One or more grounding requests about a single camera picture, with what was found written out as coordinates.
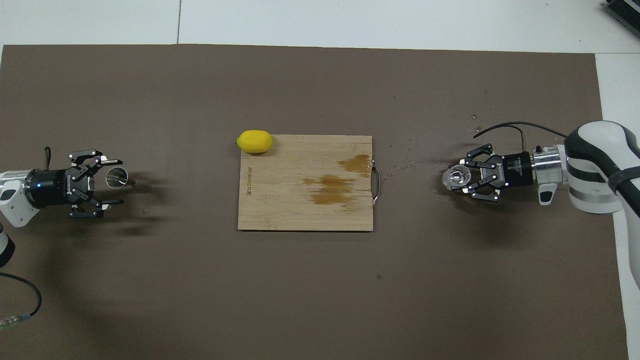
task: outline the yellow lemon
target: yellow lemon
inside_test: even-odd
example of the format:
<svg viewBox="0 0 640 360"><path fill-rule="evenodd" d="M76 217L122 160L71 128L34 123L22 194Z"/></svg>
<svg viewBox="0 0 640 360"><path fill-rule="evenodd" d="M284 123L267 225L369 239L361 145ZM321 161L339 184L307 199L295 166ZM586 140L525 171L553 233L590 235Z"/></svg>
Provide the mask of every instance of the yellow lemon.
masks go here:
<svg viewBox="0 0 640 360"><path fill-rule="evenodd" d="M238 136L236 144L246 152L265 152L273 145L273 138L265 130L247 130Z"/></svg>

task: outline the brown table mat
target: brown table mat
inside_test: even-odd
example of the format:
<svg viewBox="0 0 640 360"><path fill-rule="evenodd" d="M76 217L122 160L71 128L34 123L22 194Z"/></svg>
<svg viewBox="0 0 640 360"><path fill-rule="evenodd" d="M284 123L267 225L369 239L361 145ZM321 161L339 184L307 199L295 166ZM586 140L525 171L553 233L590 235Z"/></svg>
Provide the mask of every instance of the brown table mat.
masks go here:
<svg viewBox="0 0 640 360"><path fill-rule="evenodd" d="M3 359L624 359L610 216L566 189L499 203L449 193L447 165L514 129L600 120L592 54L229 45L5 46L0 168L124 160L153 191L107 191L103 219L44 209L3 268L42 290ZM384 177L371 233L242 232L245 129L373 135ZM527 129L527 144L559 143ZM33 295L2 281L0 311Z"/></svg>

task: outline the metal handle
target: metal handle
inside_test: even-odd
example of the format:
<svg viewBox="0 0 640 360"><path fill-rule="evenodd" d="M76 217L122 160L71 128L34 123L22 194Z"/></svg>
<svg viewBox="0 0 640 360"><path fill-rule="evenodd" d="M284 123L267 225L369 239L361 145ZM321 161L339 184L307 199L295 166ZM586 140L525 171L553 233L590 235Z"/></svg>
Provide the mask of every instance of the metal handle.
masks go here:
<svg viewBox="0 0 640 360"><path fill-rule="evenodd" d="M378 191L376 192L376 196L373 197L373 206L376 205L376 201L378 200L378 196L380 196L380 171L376 167L376 161L371 160L371 172L376 173L376 177L378 178Z"/></svg>

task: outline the white tile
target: white tile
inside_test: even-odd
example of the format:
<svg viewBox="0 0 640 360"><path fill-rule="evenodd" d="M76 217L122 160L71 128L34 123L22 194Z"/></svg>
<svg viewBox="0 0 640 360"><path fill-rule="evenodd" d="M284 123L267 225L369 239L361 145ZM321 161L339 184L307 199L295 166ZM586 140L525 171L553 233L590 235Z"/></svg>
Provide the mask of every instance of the white tile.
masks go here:
<svg viewBox="0 0 640 360"><path fill-rule="evenodd" d="M640 138L640 54L596 54L596 67L603 120L617 122ZM629 358L640 359L640 290L629 270L627 221L623 213L613 219Z"/></svg>
<svg viewBox="0 0 640 360"><path fill-rule="evenodd" d="M174 44L179 0L0 0L0 45Z"/></svg>
<svg viewBox="0 0 640 360"><path fill-rule="evenodd" d="M640 53L584 0L182 0L180 43Z"/></svg>

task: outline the bamboo cutting board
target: bamboo cutting board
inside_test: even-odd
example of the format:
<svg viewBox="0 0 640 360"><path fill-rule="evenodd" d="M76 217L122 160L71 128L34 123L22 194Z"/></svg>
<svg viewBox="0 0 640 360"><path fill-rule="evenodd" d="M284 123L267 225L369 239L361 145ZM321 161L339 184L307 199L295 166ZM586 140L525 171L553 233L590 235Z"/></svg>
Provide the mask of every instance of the bamboo cutting board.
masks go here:
<svg viewBox="0 0 640 360"><path fill-rule="evenodd" d="M372 137L273 135L242 152L238 229L372 231Z"/></svg>

